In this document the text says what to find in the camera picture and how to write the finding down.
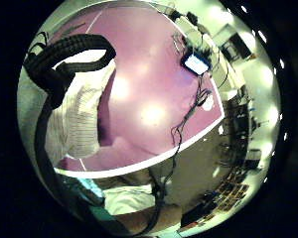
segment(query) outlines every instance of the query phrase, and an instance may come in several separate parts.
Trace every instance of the cable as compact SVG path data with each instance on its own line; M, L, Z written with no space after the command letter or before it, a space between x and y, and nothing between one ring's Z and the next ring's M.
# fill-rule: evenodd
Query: cable
M212 72L214 72L215 68L217 68L217 70L219 69L220 59L221 59L221 50L218 48L218 61L217 61L217 63L213 66L213 68L212 68Z
M227 62L226 62L226 68L227 68L226 77L225 77L224 81L221 83L221 85L218 87L218 89L220 89L224 85L224 83L227 81L228 73L229 73L229 68L228 68L228 63Z

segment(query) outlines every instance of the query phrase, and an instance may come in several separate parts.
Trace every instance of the purple table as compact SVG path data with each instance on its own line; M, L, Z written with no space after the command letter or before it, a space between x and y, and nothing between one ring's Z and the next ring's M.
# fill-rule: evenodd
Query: purple table
M176 150L171 128L189 111L198 79L180 66L172 35L179 33L164 15L136 7L89 8L71 18L53 36L101 34L114 46L116 72L99 104L100 150L84 160L64 158L58 173L77 178L106 178L148 168ZM206 73L204 87L213 92L211 110L199 108L184 129L181 150L210 132L224 118L215 83Z

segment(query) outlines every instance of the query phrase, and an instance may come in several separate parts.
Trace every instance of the striped shirt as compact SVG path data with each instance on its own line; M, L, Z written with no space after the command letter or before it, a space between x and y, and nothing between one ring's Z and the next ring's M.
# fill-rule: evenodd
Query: striped shirt
M99 59L99 54L84 56ZM76 57L65 62L79 61ZM115 62L101 70L78 72L67 91L63 103L53 110L48 122L46 146L55 166L65 156L84 159L99 150L97 135L97 107L100 96L115 70Z

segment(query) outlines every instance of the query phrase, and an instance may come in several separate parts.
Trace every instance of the white cloth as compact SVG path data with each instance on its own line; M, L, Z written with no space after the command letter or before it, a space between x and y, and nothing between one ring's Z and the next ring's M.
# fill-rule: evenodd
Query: white cloth
M98 60L103 53L86 51L65 62ZM62 105L53 111L48 122L45 149L53 165L64 156L83 159L98 151L97 107L114 70L112 60L101 70L75 74Z
M103 191L105 194L105 209L110 215L120 215L141 211L155 205L155 197L151 194L151 184L140 186L121 186ZM150 233L151 236L175 232L180 229L181 223L168 227L165 230Z

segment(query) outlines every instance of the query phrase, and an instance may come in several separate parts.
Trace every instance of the floor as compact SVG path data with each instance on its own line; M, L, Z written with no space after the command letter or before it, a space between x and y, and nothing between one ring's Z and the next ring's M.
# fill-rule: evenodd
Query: floor
M184 213L197 206L199 198L206 191L214 190L230 171L230 168L217 165L223 154L219 144L228 139L219 134L219 126L190 147L190 150L179 154L172 183L167 186L170 192L165 200L180 205ZM167 160L152 170L156 178L162 178L171 168L172 161Z

